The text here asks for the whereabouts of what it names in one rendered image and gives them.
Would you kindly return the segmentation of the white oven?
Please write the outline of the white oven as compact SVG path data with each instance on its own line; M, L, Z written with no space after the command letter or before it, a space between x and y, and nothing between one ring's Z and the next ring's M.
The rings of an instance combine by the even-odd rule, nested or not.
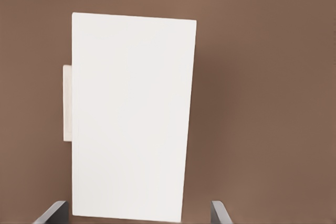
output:
M197 22L72 14L72 213L182 219Z

